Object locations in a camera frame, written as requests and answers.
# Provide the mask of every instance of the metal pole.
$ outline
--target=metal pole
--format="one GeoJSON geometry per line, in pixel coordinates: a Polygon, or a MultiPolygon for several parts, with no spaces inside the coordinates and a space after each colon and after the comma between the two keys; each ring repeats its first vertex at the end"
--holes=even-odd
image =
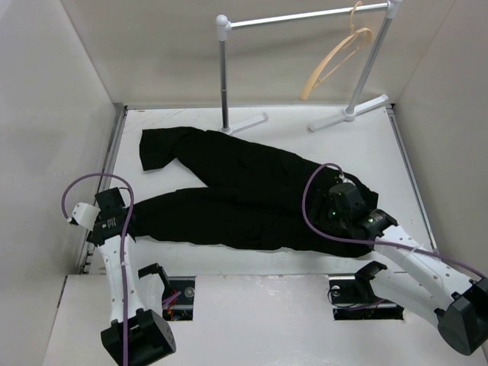
{"type": "MultiPolygon", "coordinates": [[[[380,4],[372,4],[372,5],[362,5],[356,8],[355,13],[357,14],[357,13],[367,13],[369,11],[387,10],[388,7],[389,7],[388,2],[382,2],[380,4]]],[[[236,23],[231,23],[230,27],[231,29],[243,29],[243,28],[259,27],[261,25],[285,23],[288,21],[299,21],[300,19],[321,18],[321,17],[326,17],[328,15],[341,15],[341,14],[349,15],[351,14],[352,9],[353,7],[331,9],[331,10],[324,10],[324,11],[313,11],[310,13],[302,13],[302,14],[283,15],[280,17],[254,19],[251,21],[237,21],[236,23]]]]}
{"type": "Polygon", "coordinates": [[[363,91],[364,85],[368,80],[369,73],[371,72],[371,68],[373,67],[374,61],[376,60],[376,56],[380,52],[381,44],[383,43],[384,36],[386,36],[388,28],[390,27],[392,18],[385,18],[381,25],[380,31],[374,41],[373,48],[371,53],[369,54],[368,61],[364,66],[363,72],[361,74],[361,78],[359,78],[358,85],[354,90],[354,94],[352,95],[351,102],[349,103],[348,107],[345,109],[346,114],[354,114],[354,108],[358,105],[359,97],[363,91]]]}
{"type": "Polygon", "coordinates": [[[229,105],[227,104],[226,41],[220,40],[220,98],[222,100],[222,128],[229,129],[229,105]]]}

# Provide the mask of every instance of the gray edge trim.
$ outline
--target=gray edge trim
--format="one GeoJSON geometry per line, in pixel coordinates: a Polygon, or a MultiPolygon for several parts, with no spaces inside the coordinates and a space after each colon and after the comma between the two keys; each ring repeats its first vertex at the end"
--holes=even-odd
{"type": "MultiPolygon", "coordinates": [[[[105,153],[105,160],[101,171],[103,173],[112,173],[115,167],[115,161],[117,160],[117,153],[120,146],[120,140],[122,139],[122,132],[124,131],[125,119],[127,116],[127,106],[121,103],[114,103],[115,107],[115,119],[112,127],[110,139],[108,140],[107,152],[105,153]]],[[[110,178],[101,177],[98,182],[97,192],[103,191],[110,186],[110,178]]],[[[89,273],[90,264],[88,260],[91,260],[93,251],[95,248],[93,245],[86,241],[83,242],[82,251],[78,260],[78,268],[80,268],[79,274],[83,275],[89,273]]]]}
{"type": "MultiPolygon", "coordinates": [[[[274,104],[233,104],[232,108],[272,108],[272,107],[341,107],[343,104],[317,104],[317,103],[274,103],[274,104]]],[[[191,108],[221,108],[218,103],[203,103],[203,104],[129,104],[127,109],[129,111],[148,111],[151,109],[191,109],[191,108]]]]}
{"type": "Polygon", "coordinates": [[[391,127],[393,128],[393,133],[395,134],[396,142],[398,143],[398,147],[400,148],[400,152],[402,154],[403,163],[405,164],[406,170],[409,174],[410,184],[412,185],[415,192],[415,198],[417,200],[417,204],[419,205],[425,228],[427,229],[427,233],[430,238],[430,244],[432,248],[437,251],[438,247],[435,241],[434,233],[432,232],[432,227],[427,216],[427,211],[425,210],[425,205],[422,201],[419,186],[417,185],[417,180],[415,179],[415,175],[413,174],[412,166],[410,165],[409,157],[406,153],[405,145],[403,144],[402,135],[400,134],[400,130],[398,129],[397,119],[395,118],[395,113],[393,112],[393,108],[391,107],[391,105],[387,106],[387,112],[388,117],[390,118],[391,127]]]}

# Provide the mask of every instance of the horizontal bar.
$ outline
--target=horizontal bar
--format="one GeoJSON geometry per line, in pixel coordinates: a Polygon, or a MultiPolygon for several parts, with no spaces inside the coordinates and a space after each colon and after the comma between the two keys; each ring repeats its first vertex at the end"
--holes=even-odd
{"type": "MultiPolygon", "coordinates": [[[[260,27],[262,25],[268,25],[268,24],[286,23],[288,21],[299,21],[301,19],[326,17],[328,15],[351,14],[353,8],[354,7],[323,10],[323,11],[313,11],[311,13],[283,15],[281,17],[254,19],[252,21],[237,21],[235,23],[231,22],[230,28],[244,29],[244,28],[260,27]]],[[[370,11],[381,11],[387,9],[388,9],[388,3],[382,2],[380,4],[358,6],[356,8],[356,13],[367,13],[370,11]]]]}

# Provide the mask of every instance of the pant leg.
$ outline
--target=pant leg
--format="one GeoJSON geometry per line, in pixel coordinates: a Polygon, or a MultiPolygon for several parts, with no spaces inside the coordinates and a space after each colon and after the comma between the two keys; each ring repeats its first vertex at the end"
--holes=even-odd
{"type": "MultiPolygon", "coordinates": [[[[292,152],[193,127],[143,130],[140,158],[144,170],[163,168],[178,158],[209,187],[255,191],[283,188],[303,191],[308,178],[319,167],[292,152]]],[[[377,194],[354,175],[347,177],[358,186],[369,208],[376,208],[377,194]]],[[[337,183],[338,172],[325,168],[312,189],[328,191],[337,183]]]]}
{"type": "Polygon", "coordinates": [[[261,204],[258,195],[248,200],[237,190],[190,188],[154,197],[135,205],[133,233],[165,242],[254,250],[286,247],[352,258],[371,251],[321,238],[301,215],[261,204]]]}

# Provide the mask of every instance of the hanger hook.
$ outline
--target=hanger hook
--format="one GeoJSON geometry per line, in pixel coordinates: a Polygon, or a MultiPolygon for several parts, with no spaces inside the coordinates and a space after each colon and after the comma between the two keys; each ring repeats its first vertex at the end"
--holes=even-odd
{"type": "Polygon", "coordinates": [[[349,28],[351,28],[351,34],[354,33],[354,25],[352,23],[352,18],[354,17],[354,13],[356,12],[356,8],[359,5],[363,5],[363,2],[356,2],[356,5],[354,5],[354,7],[352,8],[351,16],[349,17],[349,28]]]}

